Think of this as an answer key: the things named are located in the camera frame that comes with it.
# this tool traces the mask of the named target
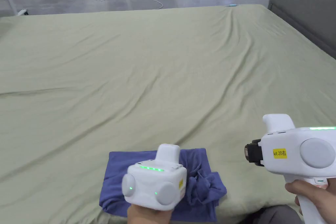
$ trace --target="green led light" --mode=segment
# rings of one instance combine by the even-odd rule
[[[153,167],[147,167],[147,166],[140,166],[140,168],[142,169],[148,169],[148,170],[154,170],[154,171],[159,171],[159,172],[163,172],[163,169],[157,169],[157,168],[153,168]]]
[[[336,127],[310,127],[310,130],[336,130]]]

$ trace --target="finger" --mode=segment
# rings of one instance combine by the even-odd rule
[[[161,214],[161,215],[171,215],[173,213],[173,210],[169,210],[169,211],[160,211],[157,210],[156,214]]]
[[[328,179],[329,186],[327,188],[328,192],[336,195],[336,178]]]
[[[303,180],[295,180],[292,183],[288,183],[285,185],[285,188],[290,193],[307,197],[315,205],[323,200],[325,194],[328,194],[322,188],[313,186]]]
[[[299,199],[297,198],[297,195],[296,195],[296,197],[295,197],[294,202],[295,202],[296,205],[300,206],[300,202],[299,202]]]
[[[138,205],[132,205],[131,207],[133,207],[136,212],[144,214],[144,215],[152,215],[152,214],[155,214],[156,212],[156,210],[154,209],[145,208],[145,207],[138,206]]]
[[[173,213],[173,211],[161,211],[160,215],[163,216],[163,217],[165,217],[165,218],[170,219],[172,213]]]

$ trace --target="blue cloth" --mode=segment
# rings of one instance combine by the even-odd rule
[[[155,159],[156,151],[110,152],[99,206],[103,211],[127,216],[130,206],[121,191],[121,181],[127,168],[137,162]],[[174,221],[216,222],[215,207],[226,194],[218,172],[211,172],[205,149],[181,150],[180,164],[187,169],[187,184],[184,198],[173,211]]]

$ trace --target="white handheld device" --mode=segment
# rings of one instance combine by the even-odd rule
[[[267,114],[263,122],[267,134],[245,146],[250,163],[282,174],[286,183],[300,179],[326,188],[326,178],[336,177],[336,127],[295,128],[287,114]],[[326,224],[310,200],[298,199],[305,224]]]
[[[161,144],[154,160],[129,166],[122,181],[125,200],[161,211],[176,207],[184,197],[187,177],[179,156],[178,145]]]

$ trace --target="gray headboard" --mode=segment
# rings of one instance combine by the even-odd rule
[[[269,0],[268,9],[336,59],[336,0]]]

